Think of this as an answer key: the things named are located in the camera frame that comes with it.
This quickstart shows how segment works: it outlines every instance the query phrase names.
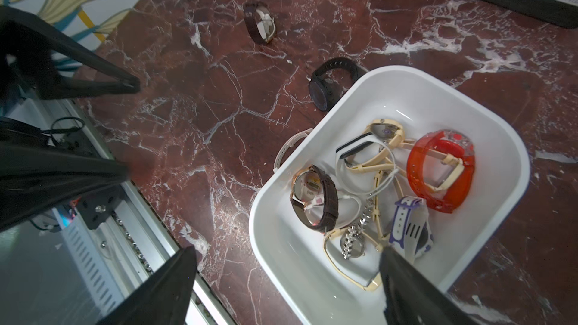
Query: brown leather watch strap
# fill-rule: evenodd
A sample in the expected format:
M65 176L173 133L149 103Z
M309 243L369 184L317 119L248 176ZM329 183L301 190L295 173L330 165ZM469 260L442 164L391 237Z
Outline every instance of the brown leather watch strap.
M297 201L293 192L291 193L291 204L293 205L293 210L301 222L311 228L312 230L326 233L335 228L335 223L337 222L337 216L339 215L339 203L337 201L337 189L331 177L329 177L323 170L317 166L311 165L309 169L315 172L322 183L323 188L323 215L319 223L312 224L307 219L303 204Z
M260 11L269 13L267 5L261 2L249 2L243 4L244 20L247 26L247 31L251 36L251 39L257 44L267 44L268 41L261 36L257 23L261 21L259 13L256 11L259 8Z

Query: red watch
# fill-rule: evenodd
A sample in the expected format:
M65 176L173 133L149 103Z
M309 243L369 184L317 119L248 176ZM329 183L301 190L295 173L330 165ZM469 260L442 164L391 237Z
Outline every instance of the red watch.
M429 150L449 153L461 160L464 170L447 189L442 199L433 197L424 182L423 166ZM476 166L473 144L469 138L454 130L428 133L415 143L408 157L408 181L419 197L427 200L428 207L444 213L452 213L468 195Z

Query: black watch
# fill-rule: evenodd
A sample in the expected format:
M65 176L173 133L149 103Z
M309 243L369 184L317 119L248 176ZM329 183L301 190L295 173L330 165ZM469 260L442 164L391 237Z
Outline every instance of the black watch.
M347 58L333 58L329 59L316 69L311 75L311 80L309 81L309 95L313 100L313 103L320 111L329 111L335 103L339 100L328 84L321 78L323 74L327 73L331 69L345 69L350 75L353 83L355 83L360 76L362 76L363 70L360 69L351 59Z

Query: white tray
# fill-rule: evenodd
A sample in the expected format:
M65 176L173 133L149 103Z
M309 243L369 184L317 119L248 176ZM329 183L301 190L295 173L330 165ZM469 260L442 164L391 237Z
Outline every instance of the white tray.
M474 143L476 171L469 195L451 215L430 211L434 245L415 261L415 268L442 292L476 256L530 180L522 140L487 108L410 67L388 66L365 74L267 181L251 209L253 251L303 323L386 323L383 289L364 292L335 272L323 254L322 235L306 228L289 202L290 181L298 170L316 164L333 171L335 149L379 118L401 122L409 138L451 128ZM369 189L373 174L364 176L357 184ZM366 251L357 265L369 278L378 261L376 253Z

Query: red marble surface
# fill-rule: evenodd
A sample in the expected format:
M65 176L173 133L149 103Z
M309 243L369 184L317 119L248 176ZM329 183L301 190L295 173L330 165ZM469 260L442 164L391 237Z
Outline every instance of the red marble surface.
M141 0L97 51L141 92L80 104L239 324L298 322L251 251L249 212L281 145L322 119L307 77L334 56L422 69L519 132L528 191L450 292L485 323L578 321L578 32L478 0L262 0L278 28L262 47L248 0L175 1Z

